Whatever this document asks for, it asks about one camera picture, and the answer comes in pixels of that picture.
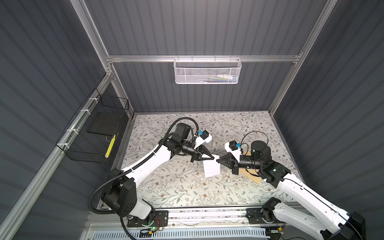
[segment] floral tablecloth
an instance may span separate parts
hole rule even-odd
[[[213,140],[205,144],[208,150],[225,155],[226,142],[240,142],[252,130],[265,132],[269,137],[272,159],[282,163],[299,177],[273,122],[266,111],[193,114],[143,114],[134,122],[122,168],[142,158],[163,138],[170,124],[177,118],[194,118],[200,130],[207,130]],[[189,120],[182,120],[195,128]],[[249,145],[254,140],[266,141],[260,133],[251,133],[245,139]],[[205,178],[202,162],[190,162],[190,156],[174,156],[146,177],[137,188],[137,197],[154,207],[185,207],[202,205],[234,205],[264,203],[270,197],[284,202],[294,201],[289,195],[261,181],[252,181],[243,174],[232,175],[221,166],[221,174]]]

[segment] mounting plate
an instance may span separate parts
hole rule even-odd
[[[156,218],[159,219],[159,227],[166,227],[168,225],[168,211],[155,211],[153,222],[149,227],[157,227]],[[143,227],[140,220],[141,219],[137,217],[133,217],[132,219],[128,218],[127,227]]]
[[[245,215],[249,221],[249,224],[262,224],[266,223],[261,213],[262,208],[250,208],[246,209],[247,214]]]

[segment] cardboard piece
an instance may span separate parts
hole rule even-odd
[[[246,156],[251,156],[251,152],[248,152],[246,154]],[[253,169],[248,169],[248,171],[252,174],[256,174],[259,170],[253,170]],[[252,181],[256,182],[257,184],[260,183],[260,181],[262,180],[262,178],[260,177],[255,177],[255,176],[252,176],[251,174],[247,173],[247,171],[244,169],[244,168],[240,168],[239,169],[239,174],[242,173],[244,174],[247,178],[250,178]]]

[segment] ribbed wall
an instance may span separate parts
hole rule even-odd
[[[110,55],[297,54],[324,0],[86,0]]]
[[[173,63],[114,63],[135,112],[268,110],[292,63],[243,63],[238,84],[176,84]]]
[[[86,0],[109,55],[293,55],[324,0]],[[115,63],[136,112],[268,110],[291,63],[243,63],[238,84],[175,83],[169,63]]]
[[[339,1],[275,118],[304,180],[384,229],[384,1]]]
[[[105,75],[69,1],[0,1],[0,222]],[[76,239],[106,164],[64,159],[14,239]]]

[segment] yellow label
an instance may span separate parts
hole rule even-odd
[[[111,139],[111,142],[109,143],[109,147],[108,147],[108,150],[107,150],[107,152],[105,154],[105,158],[108,158],[109,155],[111,154],[113,144],[115,143],[115,139],[116,139],[116,134],[113,135],[113,138]]]

